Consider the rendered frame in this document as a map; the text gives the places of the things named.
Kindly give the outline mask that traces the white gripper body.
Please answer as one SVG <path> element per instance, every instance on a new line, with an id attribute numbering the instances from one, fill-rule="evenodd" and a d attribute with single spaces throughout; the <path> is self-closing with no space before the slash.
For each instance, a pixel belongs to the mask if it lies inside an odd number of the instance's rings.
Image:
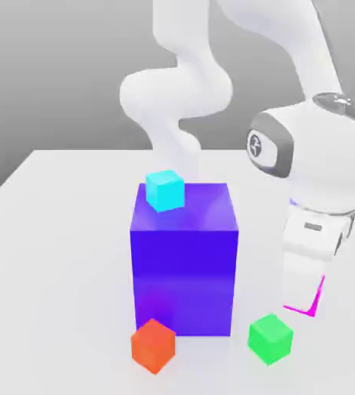
<path id="1" fill-rule="evenodd" d="M 285 250 L 330 261 L 350 234 L 349 215 L 331 215 L 290 207 L 283 233 Z"/>

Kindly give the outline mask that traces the small magenta cube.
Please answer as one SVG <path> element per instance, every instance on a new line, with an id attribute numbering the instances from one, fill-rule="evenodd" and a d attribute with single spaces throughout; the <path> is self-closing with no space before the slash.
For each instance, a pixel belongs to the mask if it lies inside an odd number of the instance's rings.
<path id="1" fill-rule="evenodd" d="M 288 309 L 288 310 L 293 311 L 293 312 L 297 312 L 297 313 L 302 314 L 304 316 L 315 317 L 317 309 L 318 309 L 318 305 L 319 305 L 319 302 L 320 302 L 320 297 L 321 297 L 322 291 L 323 291 L 324 280 L 325 280 L 325 275 L 323 275 L 321 277 L 321 280 L 320 280 L 320 283 L 319 283 L 319 285 L 317 287 L 317 290 L 316 290 L 313 302 L 312 302 L 312 304 L 311 304 L 311 306 L 310 306 L 310 308 L 308 310 L 304 311 L 302 309 L 297 309 L 295 307 L 288 306 L 288 305 L 284 305 L 283 308 L 284 309 Z"/>

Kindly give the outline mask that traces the small green cube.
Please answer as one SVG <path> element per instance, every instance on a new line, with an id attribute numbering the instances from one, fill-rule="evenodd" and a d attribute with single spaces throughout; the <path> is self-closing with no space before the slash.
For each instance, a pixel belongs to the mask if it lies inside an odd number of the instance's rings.
<path id="1" fill-rule="evenodd" d="M 248 347 L 269 366 L 290 354 L 293 335 L 290 327 L 270 313 L 250 324 Z"/>

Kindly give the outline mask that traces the small cyan cube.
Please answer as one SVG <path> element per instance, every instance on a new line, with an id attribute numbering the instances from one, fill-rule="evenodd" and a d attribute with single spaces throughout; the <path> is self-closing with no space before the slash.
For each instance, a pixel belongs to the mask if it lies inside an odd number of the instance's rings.
<path id="1" fill-rule="evenodd" d="M 146 200 L 158 213 L 184 207 L 184 180 L 172 170 L 147 174 Z"/>

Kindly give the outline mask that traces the small orange cube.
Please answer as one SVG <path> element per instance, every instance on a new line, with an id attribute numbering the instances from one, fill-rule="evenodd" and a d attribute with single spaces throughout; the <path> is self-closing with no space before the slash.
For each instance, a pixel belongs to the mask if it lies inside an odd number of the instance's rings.
<path id="1" fill-rule="evenodd" d="M 131 356 L 143 368 L 157 374 L 175 356 L 176 333 L 150 319 L 130 338 Z"/>

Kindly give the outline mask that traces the large blue box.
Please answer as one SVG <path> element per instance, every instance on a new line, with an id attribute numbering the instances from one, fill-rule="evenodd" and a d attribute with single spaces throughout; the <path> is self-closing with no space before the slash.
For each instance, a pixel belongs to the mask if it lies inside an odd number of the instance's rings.
<path id="1" fill-rule="evenodd" d="M 137 327 L 229 336 L 238 224 L 226 184 L 186 184 L 185 205 L 156 212 L 140 184 L 130 226 Z"/>

